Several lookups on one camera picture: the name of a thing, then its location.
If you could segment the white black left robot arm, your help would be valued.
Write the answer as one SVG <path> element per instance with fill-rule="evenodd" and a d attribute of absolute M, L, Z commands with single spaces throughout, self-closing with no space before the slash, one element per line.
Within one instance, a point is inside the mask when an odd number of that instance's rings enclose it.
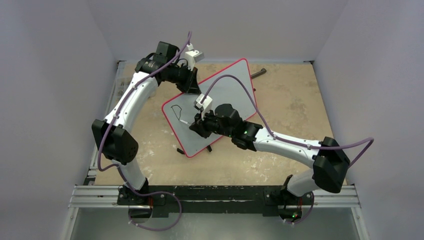
<path fill-rule="evenodd" d="M 98 149 L 97 168 L 104 172 L 116 167 L 125 192 L 138 205 L 149 199 L 149 183 L 136 163 L 139 144 L 131 135 L 134 122 L 146 101 L 163 82 L 183 94 L 201 93 L 195 64 L 204 53 L 187 42 L 179 48 L 159 42 L 155 52 L 139 60 L 133 77 L 115 107 L 103 119 L 93 121 L 91 129 Z"/>

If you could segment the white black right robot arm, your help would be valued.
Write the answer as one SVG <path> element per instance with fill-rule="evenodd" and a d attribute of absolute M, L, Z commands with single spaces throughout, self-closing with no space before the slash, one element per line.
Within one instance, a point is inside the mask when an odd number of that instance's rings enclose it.
<path fill-rule="evenodd" d="M 351 161 L 337 141 L 306 140 L 273 133 L 261 124 L 244 120 L 229 103 L 208 113 L 197 113 L 189 129 L 203 138 L 211 134 L 225 136 L 242 150 L 266 152 L 295 160 L 309 169 L 286 178 L 280 196 L 288 204 L 314 190 L 341 192 Z"/>

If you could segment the pink framed whiteboard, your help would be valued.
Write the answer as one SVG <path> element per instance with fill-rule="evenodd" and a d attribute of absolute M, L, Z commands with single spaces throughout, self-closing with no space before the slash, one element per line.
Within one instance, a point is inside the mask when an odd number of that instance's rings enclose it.
<path fill-rule="evenodd" d="M 213 85 L 207 95 L 212 98 L 211 110 L 214 112 L 218 109 L 221 113 L 224 109 L 221 105 L 230 104 L 243 121 L 254 116 L 257 113 L 255 109 L 257 101 L 247 59 L 241 58 L 201 81 L 198 84 L 201 93 L 205 94 L 212 83 L 221 76 L 225 77 Z M 163 103 L 161 107 L 180 148 L 188 158 L 194 157 L 222 137 L 221 134 L 212 133 L 210 137 L 203 138 L 191 131 L 189 125 L 180 122 L 180 120 L 190 124 L 194 122 L 195 115 L 200 113 L 194 106 L 197 97 L 197 94 L 180 93 Z"/>

